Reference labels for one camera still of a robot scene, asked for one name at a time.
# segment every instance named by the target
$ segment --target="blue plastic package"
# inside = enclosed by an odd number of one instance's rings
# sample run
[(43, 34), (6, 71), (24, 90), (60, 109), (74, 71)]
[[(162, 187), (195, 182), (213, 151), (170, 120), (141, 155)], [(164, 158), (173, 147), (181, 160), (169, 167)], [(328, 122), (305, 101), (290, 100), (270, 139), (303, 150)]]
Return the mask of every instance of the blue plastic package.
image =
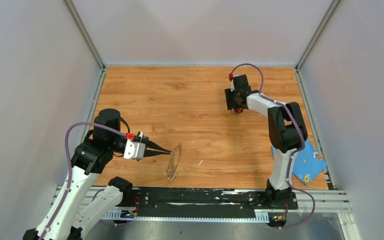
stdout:
[(296, 153), (292, 174), (299, 178), (305, 185), (309, 185), (328, 164), (319, 155), (310, 141), (305, 142), (305, 148)]

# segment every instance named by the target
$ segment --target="gray floor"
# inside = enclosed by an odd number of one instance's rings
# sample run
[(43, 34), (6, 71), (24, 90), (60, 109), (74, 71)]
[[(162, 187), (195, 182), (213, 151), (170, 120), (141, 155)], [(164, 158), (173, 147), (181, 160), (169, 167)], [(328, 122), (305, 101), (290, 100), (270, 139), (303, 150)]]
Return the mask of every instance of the gray floor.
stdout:
[[(288, 224), (302, 219), (288, 214)], [(124, 228), (97, 224), (86, 240), (344, 240), (336, 213), (315, 213), (305, 224), (275, 231), (259, 223), (136, 221)]]

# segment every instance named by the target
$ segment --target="wooden table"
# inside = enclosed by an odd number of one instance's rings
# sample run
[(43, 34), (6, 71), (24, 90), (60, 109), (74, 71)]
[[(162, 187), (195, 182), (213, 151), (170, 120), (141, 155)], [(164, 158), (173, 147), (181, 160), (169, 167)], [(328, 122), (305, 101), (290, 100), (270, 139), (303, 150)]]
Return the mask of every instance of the wooden table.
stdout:
[[(263, 92), (276, 100), (301, 106), (308, 138), (314, 138), (293, 68), (262, 67)], [(114, 157), (96, 181), (107, 185), (115, 176), (134, 186), (260, 188), (266, 187), (273, 167), (268, 121), (255, 111), (241, 114), (227, 110), (224, 89), (230, 87), (232, 67), (114, 66), (107, 71), (95, 117), (114, 108), (128, 122), (132, 133), (144, 132), (150, 140), (172, 150), (182, 144), (178, 176), (169, 183), (169, 155), (142, 162)], [(252, 89), (261, 78), (255, 69), (241, 67)], [(323, 173), (309, 187), (297, 178), (298, 188), (327, 189)]]

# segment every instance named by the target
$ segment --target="red object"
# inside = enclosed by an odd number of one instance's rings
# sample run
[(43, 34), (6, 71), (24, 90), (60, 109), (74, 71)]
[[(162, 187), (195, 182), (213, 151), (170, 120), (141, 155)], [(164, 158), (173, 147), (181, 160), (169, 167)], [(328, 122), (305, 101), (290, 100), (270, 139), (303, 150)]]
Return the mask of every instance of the red object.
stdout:
[(130, 140), (135, 139), (135, 134), (134, 133), (126, 133), (126, 139), (130, 139)]

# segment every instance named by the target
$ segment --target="gray wall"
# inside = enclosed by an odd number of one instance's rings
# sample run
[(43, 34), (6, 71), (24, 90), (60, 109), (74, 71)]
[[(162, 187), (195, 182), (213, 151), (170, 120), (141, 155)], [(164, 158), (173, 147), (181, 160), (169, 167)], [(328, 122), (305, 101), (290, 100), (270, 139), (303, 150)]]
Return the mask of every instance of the gray wall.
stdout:
[(334, 182), (384, 238), (384, 1), (344, 0), (302, 70)]
[(74, 0), (106, 64), (298, 63), (331, 0)]
[(65, 131), (86, 119), (98, 78), (61, 0), (0, 1), (0, 239), (21, 239), (49, 210)]

